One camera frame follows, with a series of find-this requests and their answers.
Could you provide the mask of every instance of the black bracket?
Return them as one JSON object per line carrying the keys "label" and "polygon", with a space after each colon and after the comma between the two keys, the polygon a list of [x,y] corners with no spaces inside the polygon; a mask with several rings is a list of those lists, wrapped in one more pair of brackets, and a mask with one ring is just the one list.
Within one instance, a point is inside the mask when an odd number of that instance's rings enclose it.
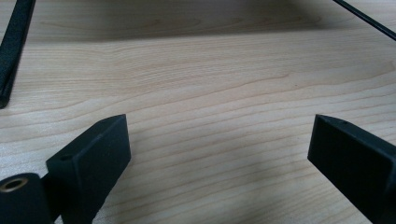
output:
{"label": "black bracket", "polygon": [[49,172],[0,181],[0,223],[92,223],[131,160],[125,115],[103,119],[47,160]]}
{"label": "black bracket", "polygon": [[308,159],[372,222],[396,223],[396,147],[317,115]]}

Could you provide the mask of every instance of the wood grain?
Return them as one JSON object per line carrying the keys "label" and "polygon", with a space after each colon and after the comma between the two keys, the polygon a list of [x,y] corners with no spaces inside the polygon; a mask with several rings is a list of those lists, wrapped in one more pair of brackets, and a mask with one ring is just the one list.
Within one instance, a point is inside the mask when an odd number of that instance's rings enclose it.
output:
{"label": "wood grain", "polygon": [[[394,1],[348,2],[396,30]],[[396,144],[395,50],[325,0],[38,0],[0,178],[125,113],[134,161],[94,223],[369,223],[306,154],[315,114]]]}

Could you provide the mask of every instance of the black clamp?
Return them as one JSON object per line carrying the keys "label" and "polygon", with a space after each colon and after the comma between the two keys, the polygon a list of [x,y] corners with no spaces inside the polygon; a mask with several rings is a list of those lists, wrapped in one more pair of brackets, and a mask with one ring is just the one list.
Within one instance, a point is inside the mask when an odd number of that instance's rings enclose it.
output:
{"label": "black clamp", "polygon": [[103,119],[47,160],[49,172],[0,181],[0,223],[92,223],[131,160],[125,115]]}

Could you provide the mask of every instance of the hole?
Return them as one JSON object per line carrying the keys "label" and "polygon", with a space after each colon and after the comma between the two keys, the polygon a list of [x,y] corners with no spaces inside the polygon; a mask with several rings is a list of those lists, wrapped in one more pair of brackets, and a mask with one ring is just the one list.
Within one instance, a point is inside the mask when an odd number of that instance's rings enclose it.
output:
{"label": "hole", "polygon": [[72,159],[72,158],[73,158],[72,155],[66,154],[66,155],[63,155],[63,156],[61,157],[61,161],[68,161],[68,160],[70,160],[70,159]]}
{"label": "hole", "polygon": [[6,184],[0,187],[0,191],[4,193],[9,193],[16,189],[20,189],[28,182],[27,178],[16,178],[8,181]]}

